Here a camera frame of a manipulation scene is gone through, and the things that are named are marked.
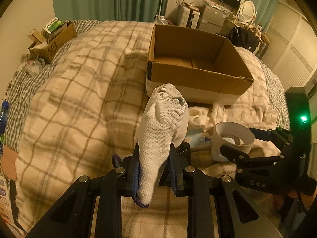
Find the small cardboard box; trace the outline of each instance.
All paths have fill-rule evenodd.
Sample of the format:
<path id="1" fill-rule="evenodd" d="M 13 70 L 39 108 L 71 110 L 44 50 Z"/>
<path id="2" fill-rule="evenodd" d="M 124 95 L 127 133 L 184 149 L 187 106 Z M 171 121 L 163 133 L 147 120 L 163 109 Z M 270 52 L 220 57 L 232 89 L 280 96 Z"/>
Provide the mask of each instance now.
<path id="1" fill-rule="evenodd" d="M 45 37 L 43 37 L 41 35 L 41 33 L 39 33 L 39 31 L 37 31 L 36 29 L 32 29 L 30 31 L 30 34 L 28 34 L 28 37 L 33 41 L 33 42 L 46 42 L 47 40 L 45 39 Z"/>
<path id="2" fill-rule="evenodd" d="M 33 42 L 33 44 L 29 47 L 31 58 L 34 59 L 39 56 L 43 58 L 46 63 L 51 63 L 58 49 L 75 36 L 76 32 L 74 23 L 70 22 L 67 28 L 55 37 L 45 48 L 34 48 L 37 42 Z"/>
<path id="3" fill-rule="evenodd" d="M 232 43 L 219 35 L 155 25 L 149 49 L 146 93 L 173 84 L 188 102 L 232 105 L 253 83 Z"/>

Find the plastic water bottle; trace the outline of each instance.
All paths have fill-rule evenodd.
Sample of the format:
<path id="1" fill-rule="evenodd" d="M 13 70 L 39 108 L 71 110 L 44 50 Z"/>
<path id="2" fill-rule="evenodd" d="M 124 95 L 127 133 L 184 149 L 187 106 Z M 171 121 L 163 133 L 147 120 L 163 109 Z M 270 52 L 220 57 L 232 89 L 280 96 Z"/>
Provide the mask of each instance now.
<path id="1" fill-rule="evenodd" d="M 164 16 L 162 15 L 156 15 L 155 21 L 153 22 L 154 24 L 163 24 L 163 25 L 168 25 L 168 21 L 165 19 Z"/>
<path id="2" fill-rule="evenodd" d="M 7 124 L 8 114 L 9 103 L 7 101 L 3 101 L 0 111 L 0 157 L 2 157 L 3 153 L 4 130 Z"/>

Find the blue bottle cap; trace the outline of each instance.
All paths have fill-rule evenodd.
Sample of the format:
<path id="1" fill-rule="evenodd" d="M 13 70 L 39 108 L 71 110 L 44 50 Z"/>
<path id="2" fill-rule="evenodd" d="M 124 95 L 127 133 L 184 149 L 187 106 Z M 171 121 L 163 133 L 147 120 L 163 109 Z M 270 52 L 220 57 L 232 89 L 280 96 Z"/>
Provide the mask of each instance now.
<path id="1" fill-rule="evenodd" d="M 9 109 L 9 103 L 7 101 L 2 102 L 2 107 Z"/>

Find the white sock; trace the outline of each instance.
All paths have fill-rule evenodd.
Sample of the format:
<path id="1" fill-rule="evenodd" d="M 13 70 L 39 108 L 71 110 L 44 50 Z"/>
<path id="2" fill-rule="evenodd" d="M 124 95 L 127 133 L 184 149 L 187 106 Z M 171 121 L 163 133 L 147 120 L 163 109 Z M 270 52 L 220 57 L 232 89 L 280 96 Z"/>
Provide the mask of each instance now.
<path id="1" fill-rule="evenodd" d="M 169 156 L 170 145 L 176 148 L 185 138 L 188 105 L 172 84 L 154 89 L 134 137 L 140 150 L 138 199 L 148 205 L 158 186 Z"/>

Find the checkered bedsheet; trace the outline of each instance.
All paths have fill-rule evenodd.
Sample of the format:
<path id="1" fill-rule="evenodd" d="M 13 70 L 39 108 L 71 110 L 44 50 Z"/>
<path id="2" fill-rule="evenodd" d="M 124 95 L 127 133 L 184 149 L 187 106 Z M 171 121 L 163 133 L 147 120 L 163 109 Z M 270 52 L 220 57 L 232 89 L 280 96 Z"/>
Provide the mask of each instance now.
<path id="1" fill-rule="evenodd" d="M 77 36 L 80 36 L 99 23 L 100 21 L 98 20 L 75 20 L 74 24 Z M 50 77 L 58 60 L 67 52 L 75 40 L 72 39 L 64 44 L 56 53 L 53 61 L 46 65 L 35 77 L 32 77 L 25 69 L 25 61 L 20 65 L 19 68 L 21 69 L 18 69 L 14 74 L 4 97 L 4 100 L 7 100 L 10 104 L 10 115 L 5 129 L 4 144 L 10 147 L 10 149 L 18 151 L 18 143 L 22 134 L 26 113 L 33 96 Z"/>
<path id="2" fill-rule="evenodd" d="M 19 152 L 16 162 L 18 221 L 26 230 L 31 229 L 79 176 L 104 175 L 111 168 L 112 154 L 128 155 L 133 151 L 133 137 L 148 100 L 146 60 L 153 25 L 88 22 L 97 26 L 58 51 L 47 75 L 38 80 L 42 84 L 33 89 L 24 106 L 16 107 L 22 116 L 12 113 L 10 125 L 8 121 L 5 142 Z M 243 48 L 237 50 L 255 82 L 227 110 L 227 115 L 248 127 L 274 128 L 280 114 L 287 112 L 284 95 L 276 95 L 277 92 L 283 94 L 283 89 L 277 91 L 282 85 L 250 52 Z M 18 84 L 15 80 L 11 88 L 17 89 Z M 275 85 L 276 90 L 268 89 L 270 84 Z M 18 93 L 9 93 L 11 101 L 17 104 Z M 276 111 L 279 104 L 284 109 Z M 277 154 L 267 144 L 258 144 L 253 152 L 259 156 Z M 209 155 L 204 153 L 193 155 L 196 167 L 217 177 L 234 173 L 230 163 L 206 165 Z M 271 197 L 256 192 L 252 197 L 268 216 L 276 217 Z M 130 198 L 123 198 L 123 236 L 147 237 L 150 233 L 153 237 L 184 236 L 186 201 L 186 198 L 176 199 L 164 187 L 158 189 L 146 210 L 137 207 Z"/>

